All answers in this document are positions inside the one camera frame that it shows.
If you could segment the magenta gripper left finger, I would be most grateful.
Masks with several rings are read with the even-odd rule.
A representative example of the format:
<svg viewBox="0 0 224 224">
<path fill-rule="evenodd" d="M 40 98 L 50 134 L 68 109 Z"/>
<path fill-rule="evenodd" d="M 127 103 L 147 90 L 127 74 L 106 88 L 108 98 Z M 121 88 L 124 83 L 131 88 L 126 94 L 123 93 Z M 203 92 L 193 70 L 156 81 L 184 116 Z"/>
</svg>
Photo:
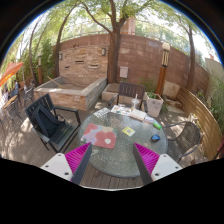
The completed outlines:
<svg viewBox="0 0 224 224">
<path fill-rule="evenodd" d="M 92 153 L 92 144 L 87 143 L 67 154 L 57 153 L 41 168 L 65 180 L 80 184 Z"/>
</svg>

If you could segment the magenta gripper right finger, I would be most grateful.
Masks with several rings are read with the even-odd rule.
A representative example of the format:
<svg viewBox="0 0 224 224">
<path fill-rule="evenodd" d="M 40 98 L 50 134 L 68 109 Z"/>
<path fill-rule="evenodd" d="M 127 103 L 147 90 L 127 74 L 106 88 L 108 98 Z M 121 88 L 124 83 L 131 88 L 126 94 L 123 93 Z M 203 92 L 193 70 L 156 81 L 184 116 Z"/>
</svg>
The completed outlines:
<svg viewBox="0 0 224 224">
<path fill-rule="evenodd" d="M 137 143 L 133 144 L 133 154 L 144 185 L 182 169 L 168 154 L 159 155 Z"/>
</svg>

